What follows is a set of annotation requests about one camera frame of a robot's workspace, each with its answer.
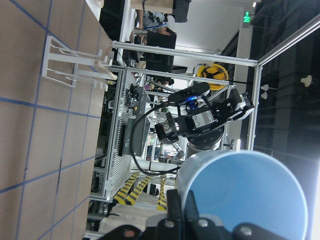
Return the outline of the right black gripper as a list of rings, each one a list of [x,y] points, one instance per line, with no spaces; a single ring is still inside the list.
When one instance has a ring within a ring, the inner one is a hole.
[[[205,105],[199,107],[196,101],[163,102],[154,107],[155,110],[168,106],[177,108],[177,117],[167,112],[166,120],[154,126],[161,142],[173,144],[182,136],[191,144],[216,144],[222,138],[227,121],[243,120],[255,109],[248,93],[239,93],[237,89],[232,89],[226,99],[227,114],[222,102],[210,103],[204,99]]]

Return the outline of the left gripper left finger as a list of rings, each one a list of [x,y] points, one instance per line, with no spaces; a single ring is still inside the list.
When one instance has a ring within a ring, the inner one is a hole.
[[[196,240],[192,222],[199,217],[199,211],[193,191],[188,191],[184,207],[177,189],[168,190],[166,197],[166,239]]]

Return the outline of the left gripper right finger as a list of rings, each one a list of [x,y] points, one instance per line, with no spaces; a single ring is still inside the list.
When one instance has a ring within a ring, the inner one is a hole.
[[[236,225],[231,233],[232,240],[268,240],[269,232],[252,223]]]

